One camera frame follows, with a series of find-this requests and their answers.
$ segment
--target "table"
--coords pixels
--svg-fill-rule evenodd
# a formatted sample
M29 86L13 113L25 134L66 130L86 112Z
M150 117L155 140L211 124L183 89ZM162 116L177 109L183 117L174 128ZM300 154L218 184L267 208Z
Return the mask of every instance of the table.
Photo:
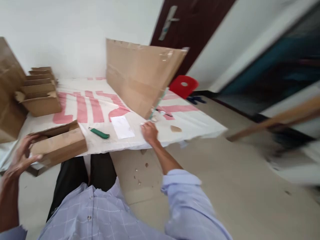
M8 168L13 155L11 153L14 153L25 135L76 119L88 146L88 151L82 155L151 148L140 131L140 124L146 120L121 101L104 77L59 79L57 91L62 111L36 118L28 114L18 140L0 144L0 171ZM158 139L164 147L195 137L214 138L227 130L226 127L171 91L166 93L158 108L172 115L172 117L162 116L157 111L154 113L158 120L155 123L159 130ZM126 117L135 134L134 137L118 139L110 121L110 117L116 116ZM182 132L172 132L171 125L181 128ZM89 127L110 134L110 137L102 139L90 132Z

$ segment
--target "left hand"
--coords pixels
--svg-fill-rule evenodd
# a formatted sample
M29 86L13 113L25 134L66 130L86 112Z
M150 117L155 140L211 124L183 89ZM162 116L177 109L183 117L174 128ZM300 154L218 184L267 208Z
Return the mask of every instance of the left hand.
M6 171L7 174L19 177L32 163L37 162L43 157L42 155L36 155L29 158L29 147L31 141L39 136L40 135L27 135L23 138L10 167Z

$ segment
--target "light blue shirt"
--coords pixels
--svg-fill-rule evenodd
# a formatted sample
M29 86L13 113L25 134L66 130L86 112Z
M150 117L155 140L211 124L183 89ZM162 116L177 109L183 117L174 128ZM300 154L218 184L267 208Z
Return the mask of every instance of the light blue shirt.
M185 170L163 176L161 191L168 196L170 220L165 233L138 220L121 192L119 179L107 192L82 183L68 194L38 239L190 239L232 240L216 219L201 181ZM24 240L21 227L0 234L0 240Z

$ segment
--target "red plastic stool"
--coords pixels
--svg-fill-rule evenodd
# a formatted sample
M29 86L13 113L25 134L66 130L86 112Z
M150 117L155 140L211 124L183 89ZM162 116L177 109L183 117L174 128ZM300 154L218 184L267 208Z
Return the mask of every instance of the red plastic stool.
M199 85L192 77L179 75L169 86L169 90L186 99Z

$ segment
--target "dark brown door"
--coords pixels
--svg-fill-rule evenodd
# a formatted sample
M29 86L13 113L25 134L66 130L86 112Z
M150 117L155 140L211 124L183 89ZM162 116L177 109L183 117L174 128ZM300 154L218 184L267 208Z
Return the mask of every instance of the dark brown door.
M164 0L150 45L177 49L189 47L173 79L188 72L234 1Z

